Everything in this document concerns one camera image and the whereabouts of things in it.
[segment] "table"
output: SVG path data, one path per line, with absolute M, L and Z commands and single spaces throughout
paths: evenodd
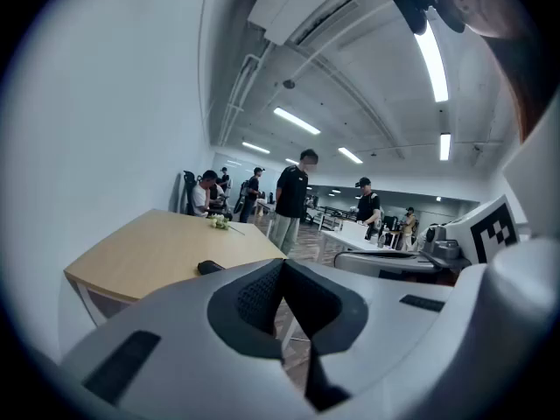
M 65 270 L 76 282 L 97 325 L 105 317 L 89 292 L 132 303 L 168 284 L 199 277 L 198 264 L 214 260 L 224 268 L 286 258 L 253 224 L 210 227 L 206 218 L 150 210 L 101 240 Z
M 339 242 L 340 244 L 345 245 L 350 249 L 357 249 L 357 250 L 381 250 L 378 248 L 376 244 L 372 244 L 368 240 L 364 238 L 358 238 L 355 236 L 347 236 L 344 235 L 342 232 L 326 232 L 325 230 L 322 231 L 321 241 L 318 246 L 318 255 L 317 260 L 318 263 L 322 263 L 323 255 L 325 254 L 325 247 L 327 240 L 333 240 Z
M 393 238 L 391 238 L 391 245 L 390 245 L 392 249 L 394 249 L 395 246 L 399 243 L 399 238 L 401 237 L 402 232 L 403 232 L 402 230 L 383 231 L 384 234 L 389 233 L 393 235 Z

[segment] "ceiling light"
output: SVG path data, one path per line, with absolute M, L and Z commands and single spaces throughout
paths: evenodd
M 449 160 L 449 149 L 452 146 L 452 135 L 442 134 L 439 136 L 439 160 Z
M 350 152 L 346 148 L 339 148 L 339 151 L 349 159 L 353 160 L 356 164 L 363 164 L 361 160 L 359 160 L 352 152 Z
M 426 26 L 426 32 L 422 36 L 414 35 L 420 47 L 423 60 L 428 67 L 430 74 L 431 88 L 434 91 L 436 102 L 446 102 L 449 99 L 447 94 L 447 80 L 445 79 L 444 63 L 439 53 L 438 42 L 431 30 L 430 22 Z
M 274 113 L 278 116 L 281 116 L 284 120 L 288 120 L 289 122 L 296 124 L 300 128 L 308 132 L 311 132 L 314 136 L 316 136 L 320 132 L 320 130 L 318 130 L 317 128 L 313 128 L 309 123 L 306 123 L 303 120 L 297 118 L 295 115 L 292 115 L 290 112 L 286 112 L 282 108 L 275 108 Z
M 251 143 L 243 142 L 243 146 L 247 146 L 248 148 L 251 148 L 252 150 L 257 150 L 257 151 L 260 151 L 260 152 L 264 152 L 265 154 L 270 154 L 269 150 L 265 150 L 264 148 L 261 148 L 260 146 L 254 146 Z

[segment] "office chair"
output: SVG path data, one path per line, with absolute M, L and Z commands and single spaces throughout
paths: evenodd
M 190 171 L 183 170 L 185 184 L 183 185 L 183 194 L 181 194 L 181 214 L 190 214 L 194 216 L 193 203 L 191 201 L 191 193 L 194 186 L 197 184 L 197 179 Z

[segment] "ceiling beam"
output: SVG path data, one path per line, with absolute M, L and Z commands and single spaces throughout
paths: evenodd
M 310 60 L 311 63 L 325 76 L 327 76 L 331 81 L 337 84 L 342 90 L 344 90 L 350 98 L 352 98 L 356 104 L 367 114 L 368 118 L 372 124 L 381 132 L 388 144 L 390 144 L 395 150 L 399 158 L 404 158 L 403 152 L 396 146 L 396 140 L 393 136 L 391 130 L 383 122 L 379 114 L 375 111 L 369 101 L 361 94 L 354 84 L 325 56 L 322 54 L 311 54 L 306 49 L 297 46 L 291 42 L 286 42 L 284 44 L 287 48 L 292 50 L 294 53 L 298 54 L 305 60 Z

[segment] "white table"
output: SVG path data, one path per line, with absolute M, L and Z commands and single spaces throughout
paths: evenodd
M 344 235 L 343 232 L 326 232 L 325 230 L 322 231 L 322 234 L 323 235 L 318 246 L 317 260 L 315 260 L 317 263 L 322 263 L 323 261 L 326 242 L 328 240 L 336 241 L 340 244 L 343 244 L 347 248 L 354 250 L 381 250 L 381 248 L 377 247 L 377 244 L 372 244 L 363 237 L 360 238 L 356 236 L 348 236 Z

